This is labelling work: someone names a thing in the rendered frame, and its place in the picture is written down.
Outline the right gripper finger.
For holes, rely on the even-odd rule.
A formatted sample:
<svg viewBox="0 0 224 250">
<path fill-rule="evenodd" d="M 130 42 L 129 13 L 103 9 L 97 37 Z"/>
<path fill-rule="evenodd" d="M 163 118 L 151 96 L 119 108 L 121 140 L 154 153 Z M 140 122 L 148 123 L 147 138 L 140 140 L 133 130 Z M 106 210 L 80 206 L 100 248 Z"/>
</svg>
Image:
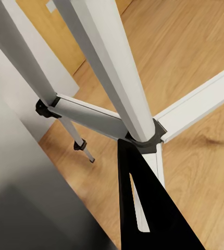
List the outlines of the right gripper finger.
<svg viewBox="0 0 224 250">
<path fill-rule="evenodd" d="M 118 139 L 121 250 L 205 250 L 137 147 Z M 150 232 L 138 230 L 130 174 Z"/>
</svg>

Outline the camera tripod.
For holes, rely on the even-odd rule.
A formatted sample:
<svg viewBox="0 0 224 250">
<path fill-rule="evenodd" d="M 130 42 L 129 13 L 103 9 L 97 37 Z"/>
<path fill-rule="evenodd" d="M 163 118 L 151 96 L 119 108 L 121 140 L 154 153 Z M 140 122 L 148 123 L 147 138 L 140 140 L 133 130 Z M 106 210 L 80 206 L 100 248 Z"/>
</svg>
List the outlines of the camera tripod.
<svg viewBox="0 0 224 250">
<path fill-rule="evenodd" d="M 52 0 L 116 108 L 56 93 L 0 0 L 0 49 L 40 98 L 36 112 L 134 144 L 165 188 L 168 143 L 224 104 L 224 70 L 152 117 L 115 0 Z M 138 230 L 150 232 L 134 185 Z M 118 250 L 0 93 L 0 250 Z"/>
</svg>

